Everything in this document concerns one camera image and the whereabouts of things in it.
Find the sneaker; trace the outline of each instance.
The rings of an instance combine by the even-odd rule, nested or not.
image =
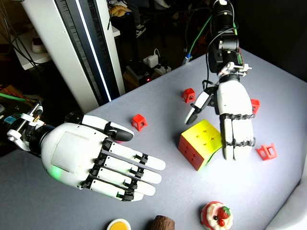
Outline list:
[[[31,48],[32,48],[33,53],[46,53],[47,50],[46,50],[42,40],[40,40],[40,38],[39,38],[35,29],[33,29],[32,34],[33,34],[33,39],[32,39]]]
[[[143,34],[146,30],[146,27],[144,25],[138,25],[135,27],[136,30],[136,38],[138,38],[141,34]]]

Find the robotic hand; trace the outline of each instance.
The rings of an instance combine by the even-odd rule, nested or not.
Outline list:
[[[216,0],[213,4],[211,33],[213,40],[208,46],[211,72],[216,72],[216,84],[204,80],[204,91],[192,104],[185,123],[191,124],[207,105],[214,106],[220,115],[223,154],[227,160],[243,160],[255,145],[251,118],[254,117],[249,95],[240,83],[251,69],[243,64],[239,52],[239,40],[234,25],[233,7],[229,1]],[[204,83],[213,85],[205,87]]]
[[[38,103],[7,134],[20,148],[41,157],[46,172],[54,179],[121,201],[138,201],[155,194],[155,187],[149,183],[160,183],[161,175],[134,163],[163,170],[165,162],[111,139],[129,141],[134,136],[132,131],[90,115],[81,115],[80,124],[64,123],[54,128],[39,120],[41,113]]]

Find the green light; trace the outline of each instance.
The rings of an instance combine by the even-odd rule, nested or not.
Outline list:
[[[58,179],[61,177],[61,175],[62,175],[62,169],[60,169],[60,168],[58,168],[58,167],[56,167],[56,166],[53,166],[53,167],[51,168],[50,175],[51,175],[54,179],[58,180]]]

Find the tabletop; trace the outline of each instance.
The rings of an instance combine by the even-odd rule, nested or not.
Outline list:
[[[219,150],[197,172],[177,150],[180,134],[192,126],[184,124],[190,105],[181,94],[186,88],[202,91],[202,56],[89,113],[130,127],[135,137],[123,145],[166,162],[154,196],[120,202],[79,191],[48,176],[40,159],[15,151],[0,159],[0,225],[14,230],[104,230],[113,219],[123,218],[133,230],[147,230],[156,215],[164,215],[175,221],[176,230],[202,230],[200,209],[220,201],[232,210],[232,229],[265,229],[301,178],[307,83],[249,52],[242,54],[253,69],[241,82],[251,98],[261,101],[253,120],[255,148],[274,143],[277,158],[263,161],[254,148],[246,161],[226,161]],[[216,75],[210,74],[210,80],[216,81]],[[148,123],[141,132],[131,127],[136,114]],[[206,108],[196,122],[202,119],[220,129],[213,108]]]

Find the led light strip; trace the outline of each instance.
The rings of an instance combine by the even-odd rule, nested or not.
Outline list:
[[[99,71],[100,77],[102,79],[102,83],[104,84],[104,87],[105,87],[105,90],[106,90],[106,94],[107,94],[107,97],[108,97],[109,102],[110,102],[111,101],[111,97],[110,97],[110,94],[109,94],[109,90],[107,89],[106,81],[104,79],[104,75],[102,74],[102,71],[101,71],[101,68],[100,68],[100,65],[99,65],[99,62],[98,62],[98,58],[97,58],[97,55],[96,55],[96,52],[95,52],[95,49],[94,49],[94,46],[93,46],[93,42],[92,42],[90,33],[89,33],[88,29],[87,29],[87,25],[86,25],[86,22],[85,22],[85,18],[84,18],[84,15],[83,15],[83,12],[82,12],[79,0],[76,0],[76,4],[77,4],[78,11],[79,11],[79,14],[80,14],[80,17],[81,17],[81,20],[82,20],[82,24],[83,24],[84,29],[85,29],[85,33],[86,33],[87,39],[88,39],[88,41],[90,43],[90,47],[91,47],[91,50],[92,50],[92,53],[93,53],[96,65],[98,67],[98,71]]]

